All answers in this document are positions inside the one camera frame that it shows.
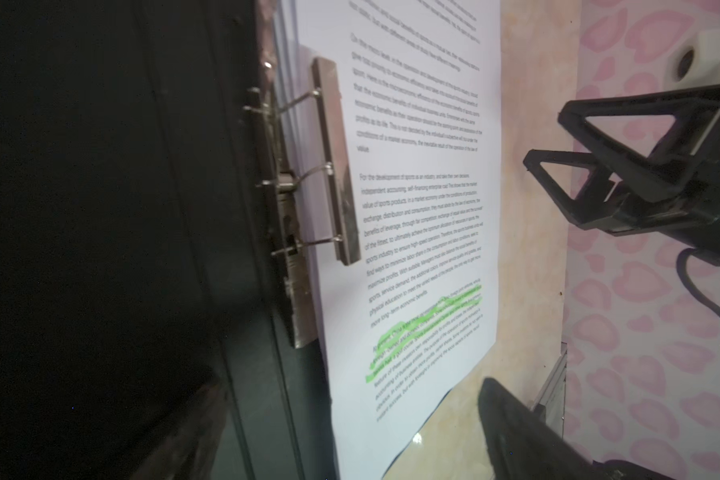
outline pink leopard print wall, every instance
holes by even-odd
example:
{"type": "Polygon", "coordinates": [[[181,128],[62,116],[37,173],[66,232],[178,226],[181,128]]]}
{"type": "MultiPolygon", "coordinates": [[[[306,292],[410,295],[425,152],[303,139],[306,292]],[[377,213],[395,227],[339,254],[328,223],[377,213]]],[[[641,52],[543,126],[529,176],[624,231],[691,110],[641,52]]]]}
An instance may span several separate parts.
{"type": "MultiPolygon", "coordinates": [[[[720,26],[720,0],[584,0],[581,25],[578,98],[653,92],[675,46],[720,26]]],[[[649,150],[670,125],[633,118],[608,131],[649,150]]],[[[574,173],[574,188],[583,179],[574,173]]],[[[720,479],[720,320],[677,278],[683,245],[573,227],[568,245],[566,440],[594,460],[720,479]]],[[[690,272],[720,302],[720,268],[691,260],[690,272]]]]}

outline paper sheet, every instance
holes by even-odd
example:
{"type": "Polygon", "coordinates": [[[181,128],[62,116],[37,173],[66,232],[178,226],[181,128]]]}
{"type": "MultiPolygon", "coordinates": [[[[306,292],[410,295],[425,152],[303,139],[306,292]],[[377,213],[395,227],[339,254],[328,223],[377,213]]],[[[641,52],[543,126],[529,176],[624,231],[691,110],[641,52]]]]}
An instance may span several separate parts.
{"type": "MultiPolygon", "coordinates": [[[[493,345],[499,0],[296,0],[298,55],[338,64],[361,262],[310,251],[342,480],[380,478],[493,345]]],[[[323,162],[300,108],[300,171],[323,162]]],[[[325,180],[299,199],[331,236],[325,180]]]]}

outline binder clip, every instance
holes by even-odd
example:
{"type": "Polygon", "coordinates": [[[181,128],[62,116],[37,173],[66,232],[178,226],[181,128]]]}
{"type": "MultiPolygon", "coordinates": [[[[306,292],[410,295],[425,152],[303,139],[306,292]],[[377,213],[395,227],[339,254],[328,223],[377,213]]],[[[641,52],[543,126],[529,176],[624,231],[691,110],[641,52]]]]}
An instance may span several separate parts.
{"type": "Polygon", "coordinates": [[[307,247],[334,244],[336,258],[343,264],[348,266],[360,260],[359,232],[336,63],[326,58],[316,58],[312,63],[312,73],[315,89],[294,100],[278,106],[275,89],[270,83],[264,90],[250,88],[250,104],[244,107],[255,119],[254,133],[263,178],[256,186],[266,192],[267,208],[273,213],[269,221],[269,231],[275,246],[271,255],[278,259],[277,263],[282,270],[292,313],[291,331],[295,348],[305,346],[317,338],[307,247]],[[281,116],[311,98],[317,103],[326,162],[302,175],[296,175],[286,155],[281,116]],[[328,238],[304,241],[301,238],[294,193],[302,186],[304,179],[317,174],[324,174],[328,182],[334,234],[328,238]]]}

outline wall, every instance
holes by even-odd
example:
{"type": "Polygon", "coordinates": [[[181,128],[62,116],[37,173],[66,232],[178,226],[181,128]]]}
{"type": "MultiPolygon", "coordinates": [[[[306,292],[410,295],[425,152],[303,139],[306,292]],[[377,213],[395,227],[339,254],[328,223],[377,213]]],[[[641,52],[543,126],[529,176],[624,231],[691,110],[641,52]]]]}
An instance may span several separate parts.
{"type": "MultiPolygon", "coordinates": [[[[478,393],[495,377],[523,403],[560,356],[565,219],[526,171],[531,148],[570,147],[557,112],[576,94],[580,0],[501,1],[501,227],[496,343],[454,387],[385,480],[488,479],[478,393]]],[[[568,167],[553,172],[564,185],[568,167]]]]}
{"type": "MultiPolygon", "coordinates": [[[[717,26],[720,0],[585,0],[577,97],[657,91],[674,47],[717,26]]],[[[668,124],[610,128],[644,148],[668,124]]],[[[574,172],[574,189],[582,180],[574,172]]],[[[720,320],[680,284],[682,245],[571,227],[568,247],[566,439],[597,461],[626,458],[677,480],[720,478],[720,320]]],[[[692,260],[690,272],[720,302],[720,268],[692,260]]]]}

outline black panel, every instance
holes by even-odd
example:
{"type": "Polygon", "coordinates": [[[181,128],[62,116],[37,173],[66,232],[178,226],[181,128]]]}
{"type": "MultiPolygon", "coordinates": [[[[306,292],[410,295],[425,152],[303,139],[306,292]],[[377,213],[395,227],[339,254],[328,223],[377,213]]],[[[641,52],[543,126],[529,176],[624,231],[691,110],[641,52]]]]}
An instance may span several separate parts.
{"type": "Polygon", "coordinates": [[[0,2],[1,476],[90,476],[214,370],[214,478],[335,477],[271,308],[253,39],[249,2],[0,2]]]}

